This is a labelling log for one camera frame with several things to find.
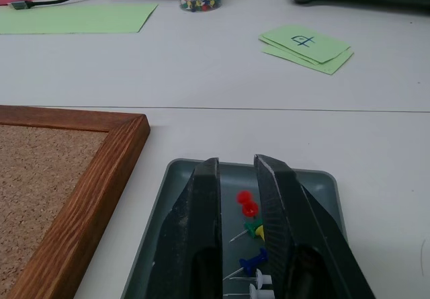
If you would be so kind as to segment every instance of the white push pin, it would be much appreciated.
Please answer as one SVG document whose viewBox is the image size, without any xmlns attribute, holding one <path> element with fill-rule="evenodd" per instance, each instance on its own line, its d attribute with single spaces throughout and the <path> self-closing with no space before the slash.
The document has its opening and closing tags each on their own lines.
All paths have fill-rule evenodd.
<svg viewBox="0 0 430 299">
<path fill-rule="evenodd" d="M 249 285 L 249 294 L 224 294 L 223 296 L 249 296 L 249 299 L 275 299 L 275 293 L 273 290 L 257 290 L 253 284 Z"/>
<path fill-rule="evenodd" d="M 260 269 L 255 272 L 255 277 L 231 277 L 230 280 L 255 281 L 257 289 L 261 289 L 263 284 L 271 284 L 271 276 L 262 274 Z"/>
</svg>

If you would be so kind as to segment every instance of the stack of green cards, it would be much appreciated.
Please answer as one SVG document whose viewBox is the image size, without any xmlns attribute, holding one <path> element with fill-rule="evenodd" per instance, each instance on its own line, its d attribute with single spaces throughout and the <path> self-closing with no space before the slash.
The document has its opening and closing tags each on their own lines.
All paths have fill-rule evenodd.
<svg viewBox="0 0 430 299">
<path fill-rule="evenodd" d="M 282 26 L 259 39 L 269 44 L 263 49 L 266 54 L 330 75 L 354 53 L 347 43 L 302 26 Z"/>
</svg>

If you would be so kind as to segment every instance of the blue push pin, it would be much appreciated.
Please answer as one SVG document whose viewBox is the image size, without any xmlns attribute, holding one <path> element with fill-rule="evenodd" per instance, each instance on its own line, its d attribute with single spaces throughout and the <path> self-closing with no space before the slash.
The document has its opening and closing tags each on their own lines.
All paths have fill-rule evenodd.
<svg viewBox="0 0 430 299">
<path fill-rule="evenodd" d="M 265 262 L 267 262 L 267 251 L 262 247 L 260 248 L 260 254 L 258 254 L 256 257 L 253 257 L 249 260 L 240 259 L 239 264 L 241 265 L 241 268 L 233 273 L 230 273 L 228 276 L 222 279 L 222 281 L 227 280 L 242 271 L 244 271 L 247 276 L 251 277 L 255 273 L 257 266 Z"/>
</svg>

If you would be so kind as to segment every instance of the green paper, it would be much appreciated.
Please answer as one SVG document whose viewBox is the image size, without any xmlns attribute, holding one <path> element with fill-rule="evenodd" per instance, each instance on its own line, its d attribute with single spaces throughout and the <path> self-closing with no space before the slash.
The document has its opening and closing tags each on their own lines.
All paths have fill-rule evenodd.
<svg viewBox="0 0 430 299">
<path fill-rule="evenodd" d="M 313 59 L 311 59 L 311 58 L 309 58 L 309 57 L 306 57 L 306 56 L 304 56 L 304 55 L 302 55 L 302 54 L 299 54 L 298 52 L 295 52 L 295 51 L 293 51 L 293 50 L 291 50 L 291 49 L 288 49 L 288 48 L 286 48 L 286 47 L 283 47 L 282 45 L 279 45 L 279 44 L 277 44 L 277 43 L 275 43 L 275 42 L 272 42 L 271 40 L 268 40 L 268 39 L 264 38 L 263 36 L 258 37 L 258 39 L 260 39 L 262 42 L 265 42 L 266 44 L 269 44 L 269 45 L 271 45 L 271 46 L 273 46 L 273 47 L 279 48 L 280 50 L 283 50 L 283 51 L 285 51 L 285 52 L 289 52 L 291 55 L 294 55 L 295 57 L 298 57 L 298 58 L 301 58 L 301 59 L 307 60 L 308 62 L 311 62 L 311 63 L 312 63 L 312 64 L 314 64 L 314 65 L 318 65 L 318 64 L 320 64 L 320 63 L 319 63 L 319 62 L 317 62 L 316 60 L 313 60 Z"/>
<path fill-rule="evenodd" d="M 0 7 L 0 34 L 119 34 L 139 32 L 156 4 Z"/>
<path fill-rule="evenodd" d="M 329 60 L 328 62 L 314 65 L 314 64 L 307 62 L 307 61 L 305 61 L 299 57 L 294 56 L 293 54 L 290 54 L 289 52 L 286 52 L 284 50 L 280 50 L 280 49 L 273 47 L 273 46 L 266 46 L 263 49 L 263 52 L 266 54 L 269 54 L 269 55 L 273 55 L 273 56 L 287 59 L 287 60 L 292 61 L 296 64 L 308 67 L 310 69 L 314 69 L 314 70 L 322 72 L 322 73 L 330 74 L 330 75 L 332 75 L 335 71 L 337 71 L 339 69 L 339 67 L 342 66 L 343 63 L 345 63 L 349 59 L 349 57 L 351 57 L 352 54 L 354 53 L 352 51 L 352 49 L 348 48 L 347 50 L 343 51 L 338 57 L 333 58 L 333 59 Z"/>
<path fill-rule="evenodd" d="M 327 62 L 349 48 L 346 42 L 295 25 L 282 26 L 262 36 L 317 62 Z"/>
</svg>

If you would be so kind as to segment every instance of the white table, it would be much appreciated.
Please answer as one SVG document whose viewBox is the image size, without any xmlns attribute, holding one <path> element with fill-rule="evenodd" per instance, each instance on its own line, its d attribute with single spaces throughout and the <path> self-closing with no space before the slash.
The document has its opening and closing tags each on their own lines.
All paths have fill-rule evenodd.
<svg viewBox="0 0 430 299">
<path fill-rule="evenodd" d="M 330 76 L 261 53 L 258 35 L 284 24 L 355 54 Z M 188 13 L 159 1 L 138 34 L 0 36 L 0 103 L 428 112 L 429 28 L 428 14 L 365 5 L 224 0 Z"/>
<path fill-rule="evenodd" d="M 75 299 L 120 298 L 170 161 L 252 163 L 255 153 L 335 177 L 349 245 L 377 299 L 429 297 L 430 115 L 111 110 L 145 112 L 152 131 Z"/>
</svg>

